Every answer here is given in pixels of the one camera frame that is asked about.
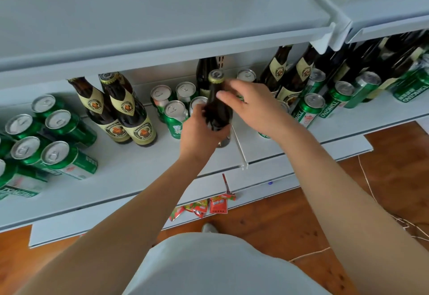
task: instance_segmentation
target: person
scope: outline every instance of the person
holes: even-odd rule
[[[429,253],[354,182],[261,84],[217,97],[287,155],[335,255],[363,294],[427,294]],[[326,294],[294,265],[219,233],[152,247],[187,186],[230,127],[207,128],[201,106],[183,126],[178,160],[139,195],[48,263],[18,291],[50,294]]]

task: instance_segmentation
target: person's left hand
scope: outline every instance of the person's left hand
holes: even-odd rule
[[[191,117],[183,123],[180,137],[180,157],[208,162],[217,145],[224,140],[231,129],[227,125],[220,131],[212,131],[202,113],[203,105],[196,104]]]

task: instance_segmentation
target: person's right arm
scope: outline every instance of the person's right arm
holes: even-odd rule
[[[363,294],[427,294],[429,252],[379,206],[266,86],[230,81],[217,97],[287,155],[335,255]]]

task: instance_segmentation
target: person's left arm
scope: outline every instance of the person's left arm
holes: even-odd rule
[[[183,192],[228,134],[229,126],[209,130],[202,107],[197,106],[183,125],[178,160],[48,263],[17,294],[122,294]]]

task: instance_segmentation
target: person's right hand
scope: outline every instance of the person's right hand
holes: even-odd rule
[[[288,114],[263,84],[234,79],[229,86],[244,97],[242,102],[231,92],[219,91],[216,97],[229,105],[249,126],[276,139],[287,124]]]

